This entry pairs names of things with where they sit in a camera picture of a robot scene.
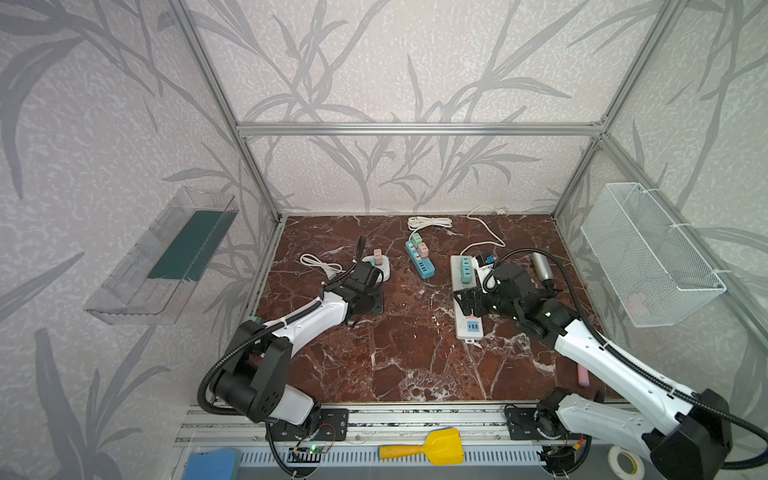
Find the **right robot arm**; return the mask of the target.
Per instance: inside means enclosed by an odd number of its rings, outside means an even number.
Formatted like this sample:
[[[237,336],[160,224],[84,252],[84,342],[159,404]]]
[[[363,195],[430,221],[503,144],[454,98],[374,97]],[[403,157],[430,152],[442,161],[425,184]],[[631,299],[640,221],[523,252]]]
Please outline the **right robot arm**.
[[[766,465],[766,453],[728,458],[734,427],[765,439],[763,428],[731,414],[713,390],[696,392],[674,382],[609,341],[586,320],[581,303],[568,306],[557,299],[550,267],[563,264],[543,250],[527,252],[539,287],[508,257],[481,263],[452,256],[455,306],[468,321],[489,314],[511,321],[529,338],[585,367],[633,407],[622,410],[558,388],[537,404],[537,427],[544,436],[573,433],[610,442],[649,460],[666,479],[712,479],[722,470]]]

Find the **white square power strip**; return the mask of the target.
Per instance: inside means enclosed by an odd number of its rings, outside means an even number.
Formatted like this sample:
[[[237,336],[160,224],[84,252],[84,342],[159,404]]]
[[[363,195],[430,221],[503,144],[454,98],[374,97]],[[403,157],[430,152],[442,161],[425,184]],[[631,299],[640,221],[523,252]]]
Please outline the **white square power strip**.
[[[375,268],[378,268],[383,274],[381,282],[386,282],[390,278],[391,266],[390,266],[389,258],[386,255],[383,255],[383,259],[384,259],[384,263],[381,266],[376,266],[374,264],[373,255],[363,257],[362,262],[370,263]],[[326,275],[328,280],[332,280],[333,278],[341,275],[344,272],[344,269],[340,264],[324,262],[320,260],[318,257],[316,257],[315,255],[308,254],[308,253],[304,253],[300,256],[299,263],[307,267],[321,269]]]

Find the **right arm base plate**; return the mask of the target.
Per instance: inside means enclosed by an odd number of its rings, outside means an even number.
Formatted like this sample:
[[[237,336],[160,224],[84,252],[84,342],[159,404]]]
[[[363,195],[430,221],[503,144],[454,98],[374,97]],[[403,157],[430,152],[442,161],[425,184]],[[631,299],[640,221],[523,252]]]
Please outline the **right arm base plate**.
[[[512,440],[541,440],[577,443],[581,434],[568,431],[555,413],[536,407],[507,404],[503,409],[507,429]]]

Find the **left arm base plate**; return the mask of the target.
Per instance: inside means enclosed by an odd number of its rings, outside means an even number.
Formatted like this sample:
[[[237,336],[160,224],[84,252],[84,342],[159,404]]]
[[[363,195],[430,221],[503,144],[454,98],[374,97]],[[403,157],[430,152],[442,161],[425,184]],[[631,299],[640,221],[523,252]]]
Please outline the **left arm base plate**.
[[[278,420],[268,424],[275,441],[299,441],[306,438],[320,441],[344,441],[349,427],[350,411],[346,408],[315,407],[299,425]]]

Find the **white long power strip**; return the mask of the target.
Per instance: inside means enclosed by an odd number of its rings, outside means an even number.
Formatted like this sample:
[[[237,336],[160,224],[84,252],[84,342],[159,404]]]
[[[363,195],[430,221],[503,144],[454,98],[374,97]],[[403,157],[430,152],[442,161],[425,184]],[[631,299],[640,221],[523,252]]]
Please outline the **white long power strip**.
[[[467,255],[467,252],[475,247],[479,246],[494,246],[494,247],[505,247],[506,243],[488,226],[488,224],[479,218],[477,216],[477,213],[480,210],[491,210],[491,207],[488,206],[478,206],[475,207],[473,210],[470,211],[470,213],[467,215],[467,218],[470,220],[478,221],[480,222],[485,229],[488,231],[488,233],[493,237],[492,240],[487,241],[481,241],[481,242],[475,242],[469,244],[467,247],[465,247],[460,255],[452,255],[450,257],[450,273],[451,273],[451,284],[452,284],[452,291],[458,291],[462,289],[468,289],[473,287],[480,287],[482,284],[482,281],[488,277],[488,274],[483,280],[479,280],[476,276],[476,273],[474,271],[474,266],[472,268],[473,270],[473,281],[470,284],[463,284],[461,282],[460,278],[460,272],[463,268],[461,265],[461,257],[462,256],[468,256],[472,258],[472,265],[473,265],[473,258],[475,256],[469,256]],[[456,337],[458,340],[464,341],[467,344],[474,344],[476,346],[479,345],[479,341],[484,336],[484,330],[482,326],[482,319],[481,317],[465,317],[457,302],[453,299],[453,305],[454,305],[454,319],[455,319],[455,327],[456,327]]]

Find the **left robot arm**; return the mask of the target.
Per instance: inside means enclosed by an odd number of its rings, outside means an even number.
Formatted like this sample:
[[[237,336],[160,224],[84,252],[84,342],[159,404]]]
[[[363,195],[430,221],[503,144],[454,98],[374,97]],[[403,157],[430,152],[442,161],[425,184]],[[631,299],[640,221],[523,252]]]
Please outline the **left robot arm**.
[[[319,426],[320,404],[288,384],[292,358],[339,325],[377,312],[383,303],[384,271],[365,261],[366,237],[358,239],[353,265],[321,286],[308,304],[266,323],[245,321],[225,353],[203,376],[198,406],[220,416],[254,423],[283,421],[310,432]]]

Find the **blue power strip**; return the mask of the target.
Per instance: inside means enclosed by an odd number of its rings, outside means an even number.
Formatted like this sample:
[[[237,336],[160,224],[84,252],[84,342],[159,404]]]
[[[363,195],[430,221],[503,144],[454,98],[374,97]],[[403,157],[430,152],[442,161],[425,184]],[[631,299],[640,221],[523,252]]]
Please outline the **blue power strip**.
[[[452,220],[448,217],[424,217],[412,216],[408,218],[407,227],[410,231],[408,239],[405,242],[405,250],[417,273],[423,280],[428,280],[435,275],[435,267],[429,259],[421,259],[418,255],[417,247],[411,242],[411,235],[429,227],[439,227],[444,229],[452,228]]]

